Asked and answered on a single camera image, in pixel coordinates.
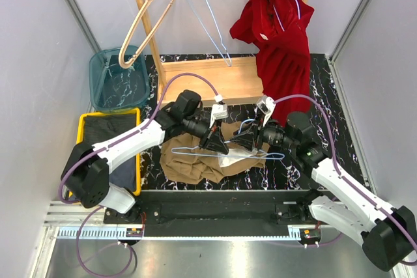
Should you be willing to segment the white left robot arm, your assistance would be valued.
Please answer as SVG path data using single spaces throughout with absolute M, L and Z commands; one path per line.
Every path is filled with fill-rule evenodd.
M 181 92 L 174 102 L 158 106 L 151 118 L 114 137 L 89 145 L 74 146 L 61 176 L 60 188 L 67 188 L 74 202 L 84 208 L 103 206 L 117 211 L 126 223 L 136 222 L 141 208 L 133 193 L 109 181 L 113 171 L 138 154 L 159 146 L 183 133 L 199 139 L 199 148 L 228 154 L 229 148 L 221 132 L 222 120 L 227 117 L 227 105 L 221 95 L 214 97 L 209 122 L 198 120 L 202 101 L 191 90 Z

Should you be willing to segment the red skirt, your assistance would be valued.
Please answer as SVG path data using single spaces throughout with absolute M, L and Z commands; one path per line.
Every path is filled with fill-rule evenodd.
M 255 62 L 263 93 L 274 100 L 284 99 L 272 114 L 281 125 L 289 113 L 310 109 L 310 102 L 301 95 L 309 95 L 311 56 L 306 29 L 314 9 L 298 1 L 300 21 L 292 22 L 285 32 L 274 13 L 275 0 L 249 0 L 229 31 L 232 38 L 258 48 Z

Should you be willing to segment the tan garment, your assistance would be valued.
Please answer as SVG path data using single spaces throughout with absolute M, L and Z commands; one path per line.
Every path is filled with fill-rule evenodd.
M 234 122 L 231 124 L 222 124 L 221 131 L 222 135 L 227 142 L 227 146 L 230 148 L 243 149 L 247 152 L 248 150 L 241 146 L 231 143 L 229 140 L 232 138 L 233 133 L 238 131 L 240 128 L 240 122 Z M 218 158 L 201 157 L 196 156 L 194 153 L 207 153 L 217 154 L 209 150 L 197 148 L 191 152 L 191 156 L 179 155 L 172 153 L 171 149 L 175 147 L 195 147 L 199 144 L 199 138 L 184 133 L 178 135 L 167 142 L 161 147 L 160 165 L 162 170 L 169 180 L 176 182 L 184 182 L 186 184 L 198 184 L 202 179 L 210 180 L 211 182 L 218 183 L 222 179 L 228 176 L 235 176 L 244 172 L 252 167 L 264 168 L 266 160 L 253 160 L 243 159 L 231 165 L 225 164 L 225 167 L 220 167 Z

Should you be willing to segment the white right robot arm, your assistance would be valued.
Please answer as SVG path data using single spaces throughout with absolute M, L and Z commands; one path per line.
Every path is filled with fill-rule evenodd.
M 231 140 L 249 151 L 259 150 L 264 143 L 288 148 L 294 166 L 339 201 L 312 190 L 297 202 L 298 220 L 334 227 L 361 246 L 378 269 L 390 271 L 416 250 L 414 214 L 406 206 L 396 208 L 382 200 L 345 171 L 315 139 L 306 114 L 290 113 L 284 127 L 256 119 Z

